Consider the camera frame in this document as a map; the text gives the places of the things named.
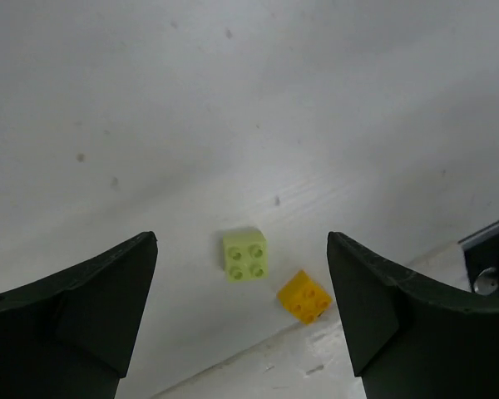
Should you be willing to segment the small orange lego brick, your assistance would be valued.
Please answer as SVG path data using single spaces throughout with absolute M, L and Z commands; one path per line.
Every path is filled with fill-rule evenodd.
M 331 296 L 305 271 L 299 270 L 277 293 L 282 306 L 300 322 L 310 324 L 332 304 Z

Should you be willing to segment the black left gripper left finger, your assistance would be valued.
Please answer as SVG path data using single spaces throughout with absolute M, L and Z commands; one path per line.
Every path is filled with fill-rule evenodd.
M 156 236 L 143 232 L 0 293 L 0 398 L 115 397 L 156 259 Z

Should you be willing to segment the pale yellow-green square lego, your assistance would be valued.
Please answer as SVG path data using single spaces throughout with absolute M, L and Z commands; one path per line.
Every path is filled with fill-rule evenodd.
M 267 278 L 268 244 L 255 227 L 232 229 L 222 237 L 225 276 L 230 282 Z

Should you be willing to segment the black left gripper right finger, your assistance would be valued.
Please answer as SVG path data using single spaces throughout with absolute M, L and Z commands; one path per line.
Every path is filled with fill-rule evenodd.
M 338 232 L 327 257 L 367 397 L 499 398 L 498 298 L 438 282 Z

